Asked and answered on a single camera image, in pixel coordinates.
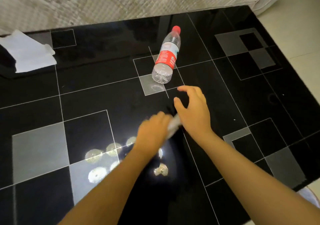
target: water in bottle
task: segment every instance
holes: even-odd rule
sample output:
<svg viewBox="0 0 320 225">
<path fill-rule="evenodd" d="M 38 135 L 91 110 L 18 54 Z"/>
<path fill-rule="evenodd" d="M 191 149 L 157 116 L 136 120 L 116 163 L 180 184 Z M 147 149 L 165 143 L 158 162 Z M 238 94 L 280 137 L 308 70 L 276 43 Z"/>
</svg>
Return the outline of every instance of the water in bottle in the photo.
<svg viewBox="0 0 320 225">
<path fill-rule="evenodd" d="M 152 78 L 158 83 L 168 83 L 171 80 L 181 45 L 180 32 L 180 27 L 174 26 L 162 43 L 159 56 L 152 71 Z"/>
</svg>

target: water bottle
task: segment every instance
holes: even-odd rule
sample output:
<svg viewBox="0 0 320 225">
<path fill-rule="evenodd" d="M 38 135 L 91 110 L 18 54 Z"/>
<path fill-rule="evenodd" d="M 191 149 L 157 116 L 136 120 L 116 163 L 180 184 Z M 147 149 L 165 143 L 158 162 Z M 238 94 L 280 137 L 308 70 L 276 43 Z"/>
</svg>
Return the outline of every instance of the water bottle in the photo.
<svg viewBox="0 0 320 225">
<path fill-rule="evenodd" d="M 159 56 L 152 71 L 152 78 L 158 83 L 168 83 L 171 80 L 181 45 L 180 32 L 180 27 L 174 26 L 162 42 Z"/>
</svg>

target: mattress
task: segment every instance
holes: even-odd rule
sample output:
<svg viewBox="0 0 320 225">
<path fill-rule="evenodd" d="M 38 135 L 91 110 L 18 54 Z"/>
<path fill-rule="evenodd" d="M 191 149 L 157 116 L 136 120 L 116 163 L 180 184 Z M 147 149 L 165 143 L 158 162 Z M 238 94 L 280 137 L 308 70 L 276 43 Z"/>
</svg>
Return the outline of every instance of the mattress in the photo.
<svg viewBox="0 0 320 225">
<path fill-rule="evenodd" d="M 258 0 L 0 0 L 0 35 L 235 5 Z"/>
</svg>

